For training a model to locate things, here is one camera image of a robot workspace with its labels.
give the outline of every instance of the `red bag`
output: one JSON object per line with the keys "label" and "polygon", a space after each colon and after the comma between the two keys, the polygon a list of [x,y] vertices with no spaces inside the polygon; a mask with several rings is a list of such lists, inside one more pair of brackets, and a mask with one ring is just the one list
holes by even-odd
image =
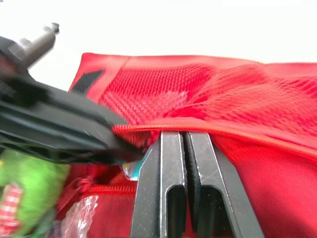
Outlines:
{"label": "red bag", "polygon": [[[72,85],[83,86],[130,122],[113,131],[137,146],[161,130],[208,132],[236,167],[265,237],[317,237],[317,64],[87,53]],[[79,195],[98,194],[88,237],[129,237],[136,183],[119,168],[73,166],[67,184],[60,218]]]}

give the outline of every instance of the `red zipper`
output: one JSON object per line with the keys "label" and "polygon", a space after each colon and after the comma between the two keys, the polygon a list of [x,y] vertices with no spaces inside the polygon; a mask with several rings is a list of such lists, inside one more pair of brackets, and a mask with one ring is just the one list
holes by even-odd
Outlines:
{"label": "red zipper", "polygon": [[128,185],[94,185],[90,187],[85,193],[82,194],[81,198],[92,196],[92,195],[125,195],[135,196],[136,187]]}

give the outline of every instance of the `red checkered fabric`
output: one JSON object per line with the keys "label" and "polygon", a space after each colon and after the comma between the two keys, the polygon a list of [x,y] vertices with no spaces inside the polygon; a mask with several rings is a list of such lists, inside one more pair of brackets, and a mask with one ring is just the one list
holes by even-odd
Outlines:
{"label": "red checkered fabric", "polygon": [[17,184],[5,187],[0,206],[0,237],[12,237],[21,227],[16,219],[16,213],[23,195],[22,189]]}

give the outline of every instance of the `green fabric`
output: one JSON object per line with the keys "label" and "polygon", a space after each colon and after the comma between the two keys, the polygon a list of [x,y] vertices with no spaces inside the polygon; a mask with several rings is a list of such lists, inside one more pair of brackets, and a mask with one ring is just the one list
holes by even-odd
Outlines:
{"label": "green fabric", "polygon": [[24,190],[17,219],[23,227],[15,237],[29,234],[58,201],[69,165],[53,164],[15,151],[0,161],[0,186],[16,183]]}

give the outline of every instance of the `black velcro strap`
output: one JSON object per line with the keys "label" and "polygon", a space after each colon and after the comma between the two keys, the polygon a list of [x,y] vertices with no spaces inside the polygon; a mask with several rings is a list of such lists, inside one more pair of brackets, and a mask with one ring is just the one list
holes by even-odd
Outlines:
{"label": "black velcro strap", "polygon": [[104,70],[84,73],[70,91],[86,95],[90,87],[103,74],[103,72]]}

